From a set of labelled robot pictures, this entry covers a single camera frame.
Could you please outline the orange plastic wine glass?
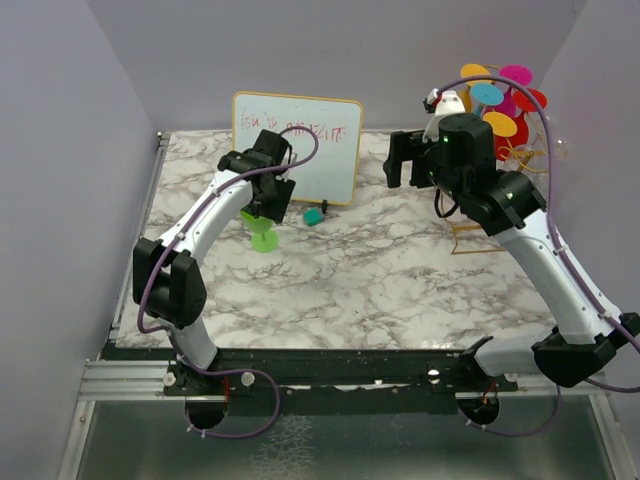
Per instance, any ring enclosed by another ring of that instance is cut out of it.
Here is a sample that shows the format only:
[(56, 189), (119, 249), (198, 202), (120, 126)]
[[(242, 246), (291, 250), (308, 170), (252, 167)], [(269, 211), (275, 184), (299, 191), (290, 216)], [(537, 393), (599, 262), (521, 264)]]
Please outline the orange plastic wine glass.
[(496, 136), (501, 138), (510, 138), (518, 131), (518, 125), (515, 120), (501, 112), (486, 112), (483, 114), (482, 120), (491, 126)]

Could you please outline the blue plastic wine glass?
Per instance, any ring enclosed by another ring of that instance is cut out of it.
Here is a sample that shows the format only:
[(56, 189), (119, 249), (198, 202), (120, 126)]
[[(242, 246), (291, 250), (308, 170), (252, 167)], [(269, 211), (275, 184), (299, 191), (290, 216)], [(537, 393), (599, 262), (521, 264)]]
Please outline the blue plastic wine glass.
[(470, 89), (470, 96), (477, 102), (474, 113), (480, 116), (486, 107), (495, 107), (504, 100), (503, 92), (492, 83), (479, 82)]

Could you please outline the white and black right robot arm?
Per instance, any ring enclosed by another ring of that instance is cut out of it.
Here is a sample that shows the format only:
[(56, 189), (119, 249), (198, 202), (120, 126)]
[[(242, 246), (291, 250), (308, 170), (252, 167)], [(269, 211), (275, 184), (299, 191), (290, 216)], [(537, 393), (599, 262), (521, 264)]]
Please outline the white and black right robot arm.
[(397, 131), (383, 164), (387, 184), (433, 187), (504, 248), (520, 265), (556, 324), (548, 334), (506, 340), (485, 337), (464, 351), (459, 378), (481, 391), (503, 374), (541, 373), (571, 388), (590, 381), (639, 333), (639, 316), (623, 313), (588, 277), (568, 245), (549, 224), (544, 197), (518, 171), (497, 168), (490, 123), (473, 113), (447, 115), (437, 135)]

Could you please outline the green plastic wine glass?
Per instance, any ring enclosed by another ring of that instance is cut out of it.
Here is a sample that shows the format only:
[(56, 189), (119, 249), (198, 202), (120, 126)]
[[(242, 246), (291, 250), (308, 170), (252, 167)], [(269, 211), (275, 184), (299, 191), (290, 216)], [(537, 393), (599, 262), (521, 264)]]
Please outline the green plastic wine glass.
[(251, 233), (251, 246), (259, 253), (269, 253), (278, 247), (279, 237), (273, 230), (274, 222), (265, 217), (256, 217), (242, 210), (240, 217)]

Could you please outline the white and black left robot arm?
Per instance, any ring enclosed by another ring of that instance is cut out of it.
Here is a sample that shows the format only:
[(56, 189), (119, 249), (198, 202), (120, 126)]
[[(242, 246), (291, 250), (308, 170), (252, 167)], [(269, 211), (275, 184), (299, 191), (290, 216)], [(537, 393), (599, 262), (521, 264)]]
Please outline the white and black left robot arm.
[(295, 182), (285, 177), (292, 146), (281, 133), (263, 130), (253, 146), (224, 155), (209, 186), (186, 214), (156, 240), (133, 249), (132, 297), (140, 332), (167, 333), (178, 359), (189, 365), (186, 382), (206, 395), (220, 385), (212, 364), (218, 348), (202, 319), (207, 289), (202, 263), (227, 224), (242, 213), (280, 223)]

